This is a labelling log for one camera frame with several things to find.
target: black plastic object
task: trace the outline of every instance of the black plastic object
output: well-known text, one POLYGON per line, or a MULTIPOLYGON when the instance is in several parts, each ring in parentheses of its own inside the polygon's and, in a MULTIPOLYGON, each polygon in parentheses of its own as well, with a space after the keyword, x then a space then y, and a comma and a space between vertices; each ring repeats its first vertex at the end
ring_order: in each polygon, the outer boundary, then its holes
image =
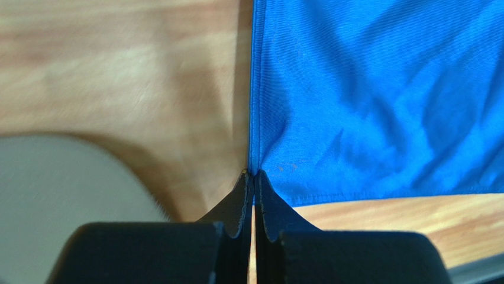
POLYGON ((247 283, 256 198, 257 280, 266 283, 450 283, 415 233, 321 231, 243 172, 198 222, 99 223, 69 240, 49 283, 247 283))
POLYGON ((258 283, 450 283, 423 235, 321 231, 274 192, 265 172, 254 186, 258 283))
POLYGON ((48 283, 247 283, 249 175, 194 223, 94 223, 67 242, 48 283))

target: gray object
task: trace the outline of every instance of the gray object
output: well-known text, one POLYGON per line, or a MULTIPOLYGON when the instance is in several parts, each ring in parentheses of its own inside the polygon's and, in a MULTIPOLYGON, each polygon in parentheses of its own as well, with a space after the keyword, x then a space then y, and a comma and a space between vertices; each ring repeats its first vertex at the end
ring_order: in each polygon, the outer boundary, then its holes
POLYGON ((169 221, 119 160, 65 136, 0 139, 0 283, 44 283, 77 227, 169 221))

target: wood grain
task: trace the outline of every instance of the wood grain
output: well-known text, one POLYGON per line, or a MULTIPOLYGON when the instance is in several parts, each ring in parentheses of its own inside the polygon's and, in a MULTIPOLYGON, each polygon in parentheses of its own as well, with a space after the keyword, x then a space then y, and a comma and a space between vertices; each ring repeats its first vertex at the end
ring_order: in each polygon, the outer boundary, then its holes
MULTIPOLYGON (((247 164, 251 16, 251 0, 0 0, 0 135, 90 140, 125 161, 175 219, 196 220, 247 164)), ((504 251, 503 202, 297 210, 325 230, 425 233, 451 267, 504 251)))

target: wooden table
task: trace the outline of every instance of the wooden table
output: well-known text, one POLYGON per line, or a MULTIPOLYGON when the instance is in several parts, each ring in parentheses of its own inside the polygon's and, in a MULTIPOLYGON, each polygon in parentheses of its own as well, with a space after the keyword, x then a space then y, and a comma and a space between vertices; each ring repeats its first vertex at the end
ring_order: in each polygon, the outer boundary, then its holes
MULTIPOLYGON (((251 0, 0 0, 0 135, 105 147, 175 219, 247 165, 251 0)), ((429 235, 447 266, 504 251, 504 196, 298 208, 327 230, 429 235)))

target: blue cloth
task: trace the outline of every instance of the blue cloth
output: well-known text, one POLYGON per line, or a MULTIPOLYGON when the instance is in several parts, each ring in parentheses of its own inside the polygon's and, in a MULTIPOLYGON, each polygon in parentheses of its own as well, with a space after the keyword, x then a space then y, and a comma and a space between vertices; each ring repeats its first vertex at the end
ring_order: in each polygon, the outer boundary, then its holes
POLYGON ((290 205, 504 192, 504 0, 256 0, 249 170, 290 205))

